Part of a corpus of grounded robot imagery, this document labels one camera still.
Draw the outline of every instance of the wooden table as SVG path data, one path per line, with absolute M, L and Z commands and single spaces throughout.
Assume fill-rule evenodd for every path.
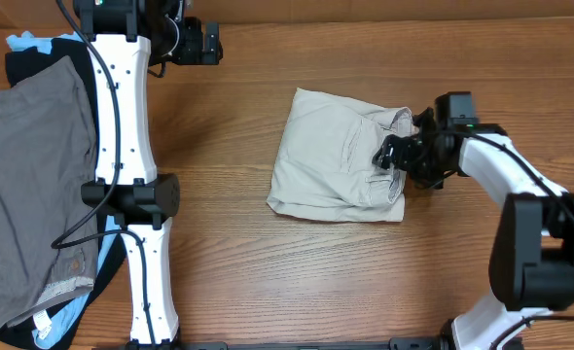
M 574 192 L 574 18 L 223 26 L 218 67 L 149 79 L 156 162 L 182 183 L 170 240 L 186 341 L 379 340 L 435 334 L 488 291 L 499 210 L 471 179 L 407 185 L 401 224 L 322 224 L 266 205 L 296 88 L 418 113 L 471 90 L 483 123 Z M 52 35 L 62 31 L 36 31 Z M 0 30 L 0 89 L 5 80 Z M 75 344 L 125 343 L 126 265 Z M 574 349 L 574 324 L 538 324 L 528 349 Z

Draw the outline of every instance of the light blue fabric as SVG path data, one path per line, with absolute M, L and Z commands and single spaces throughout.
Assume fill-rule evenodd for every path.
M 60 39 L 68 39 L 75 41 L 82 41 L 77 33 L 73 34 L 62 34 L 58 36 Z M 11 35 L 6 38 L 6 43 L 11 48 L 13 52 L 22 52 L 29 48 L 36 47 L 39 53 L 52 53 L 52 39 L 53 38 L 36 38 L 34 34 L 24 31 L 21 37 L 17 35 Z
M 114 224 L 114 217 L 109 216 L 105 224 L 105 230 L 120 229 L 118 225 Z M 101 266 L 105 262 L 105 258 L 108 256 L 108 252 L 114 243 L 114 239 L 118 236 L 117 234 L 109 234 L 103 237 L 101 242 L 101 250 L 99 251 L 99 257 L 97 258 L 97 268 L 96 273 L 99 274 Z M 58 311 L 52 317 L 52 330 L 47 334 L 45 339 L 38 337 L 38 330 L 32 331 L 32 336 L 34 337 L 34 344 L 41 349 L 50 349 L 56 345 L 62 337 L 69 331 L 71 326 L 75 323 L 84 306 L 86 305 L 89 295 L 86 294 L 81 297 L 74 298 L 66 306 L 64 306 L 60 311 Z

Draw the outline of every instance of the black cloth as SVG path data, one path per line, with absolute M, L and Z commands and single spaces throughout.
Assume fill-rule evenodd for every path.
M 75 71 L 84 82 L 98 134 L 96 85 L 92 62 L 90 61 L 90 54 L 86 44 L 74 40 L 54 38 L 52 39 L 52 53 L 50 54 L 40 53 L 36 48 L 30 48 L 22 52 L 6 53 L 6 77 L 8 78 L 8 83 L 10 83 L 11 87 L 14 87 L 18 82 L 37 75 L 65 56 L 71 58 Z
M 52 350 L 68 349 L 71 346 L 73 337 L 75 337 L 75 333 L 77 332 L 80 321 L 82 320 L 82 316 L 84 316 L 84 312 L 86 312 L 86 309 L 90 306 L 90 304 L 95 301 L 97 297 L 99 297 L 101 292 L 105 290 L 112 278 L 114 278 L 114 275 L 123 264 L 125 257 L 125 244 L 123 243 L 123 239 L 118 236 L 114 240 L 114 243 L 108 252 L 103 266 L 101 266 L 101 269 L 96 276 L 96 280 L 94 281 L 94 289 L 92 292 L 90 292 L 86 305 L 80 313 L 80 317 L 77 318 L 73 326 L 62 337 L 62 339 L 51 348 Z M 63 302 L 48 308 L 48 314 L 53 317 L 53 315 L 55 315 L 67 303 L 68 302 Z M 33 318 L 30 317 L 16 326 L 10 328 L 4 326 L 2 329 L 0 329 L 0 341 L 20 349 L 37 350 L 39 348 L 34 344 L 34 338 L 32 336 L 32 331 L 34 330 L 36 330 L 36 326 L 34 325 Z

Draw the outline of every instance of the clothing label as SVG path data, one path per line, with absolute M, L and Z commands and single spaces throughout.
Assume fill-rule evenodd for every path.
M 41 339 L 45 339 L 47 334 L 52 330 L 52 320 L 47 314 L 47 310 L 35 313 L 32 318 L 34 319 L 34 326 L 38 329 L 38 336 L 41 337 L 42 333 L 43 336 Z

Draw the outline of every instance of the gray cloth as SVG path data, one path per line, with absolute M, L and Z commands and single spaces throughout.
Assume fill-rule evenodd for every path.
M 399 222 L 406 173 L 372 164 L 389 134 L 410 136 L 411 110 L 307 91 L 294 96 L 271 177 L 278 214 L 334 222 Z
M 94 178 L 95 142 L 69 57 L 0 91 L 0 328 L 92 290 L 96 240 L 50 245 L 90 210 L 80 189 Z M 90 220 L 74 237 L 95 231 Z

